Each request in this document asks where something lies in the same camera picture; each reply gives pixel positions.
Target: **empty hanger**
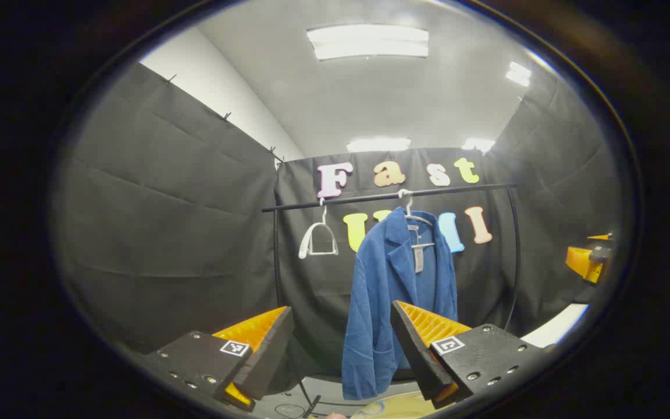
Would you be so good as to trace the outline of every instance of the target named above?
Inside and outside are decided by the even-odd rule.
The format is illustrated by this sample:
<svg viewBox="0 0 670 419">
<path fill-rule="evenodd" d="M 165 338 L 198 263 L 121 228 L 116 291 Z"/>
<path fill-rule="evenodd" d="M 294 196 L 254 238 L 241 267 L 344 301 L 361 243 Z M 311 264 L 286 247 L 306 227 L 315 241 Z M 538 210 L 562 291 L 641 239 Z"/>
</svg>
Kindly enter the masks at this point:
<svg viewBox="0 0 670 419">
<path fill-rule="evenodd" d="M 397 193 L 397 196 L 402 199 L 402 196 L 409 196 L 410 201 L 407 202 L 407 205 L 405 206 L 405 209 L 407 210 L 407 214 L 405 215 L 405 218 L 409 218 L 411 220 L 418 220 L 418 222 L 424 222 L 427 225 L 433 226 L 433 223 L 429 222 L 425 218 L 418 217 L 417 215 L 412 215 L 410 212 L 410 207 L 412 207 L 412 191 L 409 191 L 407 189 L 400 189 Z M 415 242 L 417 244 L 413 244 L 411 247 L 413 249 L 417 249 L 418 247 L 426 247 L 426 246 L 433 246 L 435 243 L 420 243 L 420 236 L 418 236 L 418 231 L 415 231 Z"/>
<path fill-rule="evenodd" d="M 301 239 L 301 244 L 298 246 L 298 258 L 304 259 L 307 257 L 307 255 L 337 255 L 337 242 L 335 241 L 335 235 L 333 234 L 333 231 L 330 230 L 329 226 L 327 226 L 327 222 L 325 220 L 325 217 L 327 217 L 327 206 L 325 205 L 325 199 L 320 198 L 319 199 L 319 206 L 324 207 L 325 211 L 322 213 L 322 222 L 321 223 L 314 223 L 313 225 L 309 226 L 308 230 L 306 233 L 304 233 L 304 238 Z M 314 252 L 314 244 L 313 244 L 313 238 L 312 238 L 312 232 L 314 231 L 314 228 L 316 226 L 324 226 L 325 229 L 327 229 L 328 233 L 330 233 L 330 238 L 332 238 L 333 242 L 333 249 L 330 252 Z"/>
</svg>

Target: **white plastic hanger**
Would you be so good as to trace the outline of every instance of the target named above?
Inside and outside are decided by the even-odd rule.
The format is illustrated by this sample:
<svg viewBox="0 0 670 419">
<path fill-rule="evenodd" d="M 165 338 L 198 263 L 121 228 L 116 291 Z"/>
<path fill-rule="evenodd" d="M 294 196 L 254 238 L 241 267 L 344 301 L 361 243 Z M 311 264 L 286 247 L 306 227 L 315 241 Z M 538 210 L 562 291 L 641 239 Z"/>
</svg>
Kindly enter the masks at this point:
<svg viewBox="0 0 670 419">
<path fill-rule="evenodd" d="M 301 244 L 298 246 L 298 258 L 304 259 L 307 257 L 308 254 L 310 255 L 337 255 L 337 242 L 335 241 L 335 235 L 333 234 L 333 231 L 330 230 L 329 226 L 327 226 L 327 222 L 325 220 L 325 217 L 327 217 L 327 206 L 325 206 L 325 199 L 320 198 L 319 199 L 319 206 L 320 207 L 325 207 L 325 211 L 322 213 L 322 222 L 321 223 L 314 223 L 313 225 L 309 226 L 308 230 L 306 233 L 304 233 L 304 238 L 301 239 Z M 316 226 L 324 226 L 324 228 L 327 229 L 327 231 L 330 233 L 330 237 L 332 237 L 333 241 L 333 249 L 332 252 L 314 252 L 313 249 L 313 243 L 312 243 L 312 232 L 314 231 L 314 228 Z"/>
<path fill-rule="evenodd" d="M 411 220 L 418 220 L 418 222 L 424 222 L 424 223 L 426 223 L 427 225 L 430 225 L 431 227 L 433 227 L 433 223 L 429 222 L 429 221 L 426 220 L 425 218 L 418 217 L 417 215 L 412 215 L 412 214 L 411 214 L 411 212 L 410 212 L 410 207 L 412 207 L 412 191 L 409 191 L 409 190 L 407 190 L 407 189 L 400 189 L 400 190 L 398 191 L 398 193 L 397 193 L 397 196 L 398 196 L 400 199 L 402 199 L 402 196 L 409 196 L 409 197 L 410 197 L 410 201 L 407 202 L 407 205 L 405 206 L 405 209 L 407 210 L 407 211 L 406 211 L 407 214 L 405 215 L 405 218 L 410 218 Z M 418 247 L 433 246 L 433 245 L 435 244 L 435 243 L 420 243 L 420 242 L 419 242 L 420 236 L 418 236 L 418 232 L 417 232 L 417 231 L 415 231 L 415 236 L 417 236 L 417 238 L 415 239 L 415 241 L 418 242 L 418 243 L 417 243 L 417 244 L 413 244 L 413 245 L 411 246 L 413 249 L 417 249 Z"/>
</svg>

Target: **foam letter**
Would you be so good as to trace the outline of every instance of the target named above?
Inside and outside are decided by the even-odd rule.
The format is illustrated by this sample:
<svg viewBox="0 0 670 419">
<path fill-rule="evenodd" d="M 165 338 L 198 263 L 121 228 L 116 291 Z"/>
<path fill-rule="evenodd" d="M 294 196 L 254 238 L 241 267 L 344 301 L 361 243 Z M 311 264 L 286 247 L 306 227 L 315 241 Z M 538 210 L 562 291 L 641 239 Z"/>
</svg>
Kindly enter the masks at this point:
<svg viewBox="0 0 670 419">
<path fill-rule="evenodd" d="M 377 174 L 374 176 L 377 186 L 397 185 L 407 178 L 397 162 L 381 162 L 374 167 L 374 173 Z"/>
<path fill-rule="evenodd" d="M 446 242 L 449 244 L 449 250 L 451 250 L 453 254 L 465 249 L 465 245 L 459 240 L 456 220 L 457 215 L 453 212 L 444 212 L 439 215 L 439 230 L 446 238 Z"/>
<path fill-rule="evenodd" d="M 333 196 L 340 196 L 340 194 L 343 193 L 337 186 L 340 185 L 341 188 L 345 186 L 345 183 L 348 181 L 348 177 L 345 173 L 353 172 L 353 165 L 321 165 L 317 170 L 322 174 L 322 190 L 317 193 L 317 197 L 332 198 Z"/>
<path fill-rule="evenodd" d="M 470 220 L 472 221 L 472 226 L 475 229 L 475 243 L 482 244 L 491 241 L 493 235 L 487 231 L 487 227 L 484 225 L 482 208 L 470 207 L 465 209 L 465 214 L 469 215 Z"/>
<path fill-rule="evenodd" d="M 366 236 L 366 220 L 368 219 L 369 216 L 362 212 L 348 214 L 343 217 L 343 222 L 348 226 L 348 244 L 351 245 L 351 249 L 354 252 L 358 251 L 358 248 L 361 247 L 361 242 L 363 242 Z"/>
<path fill-rule="evenodd" d="M 374 213 L 374 218 L 376 218 L 379 222 L 382 221 L 384 218 L 386 218 L 389 214 L 391 214 L 391 211 L 388 209 L 381 209 L 380 211 L 377 211 Z"/>
<path fill-rule="evenodd" d="M 472 168 L 474 167 L 473 162 L 468 162 L 467 159 L 461 158 L 454 162 L 454 165 L 458 167 L 459 172 L 462 174 L 462 178 L 467 183 L 477 183 L 479 176 L 472 173 Z"/>
<path fill-rule="evenodd" d="M 449 175 L 446 174 L 446 169 L 443 165 L 434 165 L 430 164 L 426 167 L 428 174 L 430 175 L 430 181 L 433 182 L 436 186 L 449 186 L 451 180 Z"/>
</svg>

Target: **blue jacket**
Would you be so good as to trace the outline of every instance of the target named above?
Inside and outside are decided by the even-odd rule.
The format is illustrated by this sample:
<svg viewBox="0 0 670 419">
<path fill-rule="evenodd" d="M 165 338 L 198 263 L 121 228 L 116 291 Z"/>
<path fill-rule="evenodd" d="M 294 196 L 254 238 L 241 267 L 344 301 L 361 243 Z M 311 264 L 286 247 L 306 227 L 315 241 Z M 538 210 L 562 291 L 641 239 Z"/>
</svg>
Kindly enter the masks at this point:
<svg viewBox="0 0 670 419">
<path fill-rule="evenodd" d="M 385 392 L 399 368 L 409 368 L 389 323 L 391 302 L 401 300 L 457 320 L 457 279 L 449 246 L 436 217 L 413 215 L 433 223 L 405 218 L 398 207 L 366 234 L 356 254 L 351 308 L 343 347 L 343 398 L 363 400 Z M 415 273 L 412 244 L 418 225 L 423 248 L 423 271 Z"/>
</svg>

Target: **jacket collar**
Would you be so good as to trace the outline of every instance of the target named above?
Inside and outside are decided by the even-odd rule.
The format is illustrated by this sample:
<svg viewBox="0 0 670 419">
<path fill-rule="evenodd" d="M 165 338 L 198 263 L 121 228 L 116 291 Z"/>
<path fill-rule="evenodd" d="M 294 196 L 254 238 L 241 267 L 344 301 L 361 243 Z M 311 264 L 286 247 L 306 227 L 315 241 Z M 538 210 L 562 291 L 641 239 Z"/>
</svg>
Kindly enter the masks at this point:
<svg viewBox="0 0 670 419">
<path fill-rule="evenodd" d="M 436 220 L 435 215 L 428 212 L 413 211 L 412 213 L 418 217 L 425 218 L 433 224 L 433 241 L 436 244 L 436 254 L 438 256 L 436 259 L 436 263 L 438 264 L 436 274 L 439 276 L 437 282 L 441 283 L 440 276 L 444 274 L 441 270 L 441 265 L 442 263 L 447 262 L 443 260 L 443 255 L 448 252 L 448 248 L 444 236 L 441 234 L 441 231 L 439 231 L 439 223 Z M 407 294 L 410 296 L 411 301 L 406 302 L 409 304 L 417 304 L 418 288 L 415 283 L 415 261 L 413 260 L 412 242 L 410 241 L 409 230 L 407 230 L 407 220 L 405 215 L 405 210 L 402 209 L 402 207 L 397 207 L 397 209 L 386 217 L 385 239 L 397 246 L 396 249 L 388 252 L 387 259 L 389 260 L 391 267 L 394 268 L 394 271 L 399 276 L 400 281 L 405 286 Z"/>
</svg>

